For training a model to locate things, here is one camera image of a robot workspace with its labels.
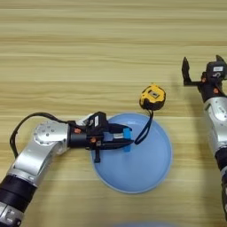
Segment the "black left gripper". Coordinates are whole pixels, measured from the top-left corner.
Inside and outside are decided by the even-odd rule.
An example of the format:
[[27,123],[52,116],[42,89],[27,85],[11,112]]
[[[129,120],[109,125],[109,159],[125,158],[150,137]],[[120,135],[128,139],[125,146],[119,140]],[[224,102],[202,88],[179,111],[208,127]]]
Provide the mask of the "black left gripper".
[[[122,133],[125,129],[132,131],[132,128],[117,123],[108,124],[109,133]],[[100,150],[120,149],[133,143],[131,139],[115,139],[112,141],[104,141],[104,130],[100,127],[79,126],[70,127],[68,132],[69,148],[85,148],[95,151],[95,163],[100,162]]]

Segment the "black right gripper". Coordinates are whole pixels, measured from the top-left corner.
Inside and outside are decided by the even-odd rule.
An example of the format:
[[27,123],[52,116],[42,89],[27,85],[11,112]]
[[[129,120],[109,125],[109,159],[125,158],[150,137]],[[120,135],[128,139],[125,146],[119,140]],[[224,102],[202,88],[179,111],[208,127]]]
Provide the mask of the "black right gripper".
[[[217,61],[225,62],[220,56],[216,55]],[[190,66],[188,59],[183,58],[182,63],[182,76],[184,79],[184,86],[199,86],[199,91],[204,102],[211,98],[227,98],[227,95],[223,92],[222,79],[208,77],[206,74],[201,76],[201,82],[193,82],[189,74]]]

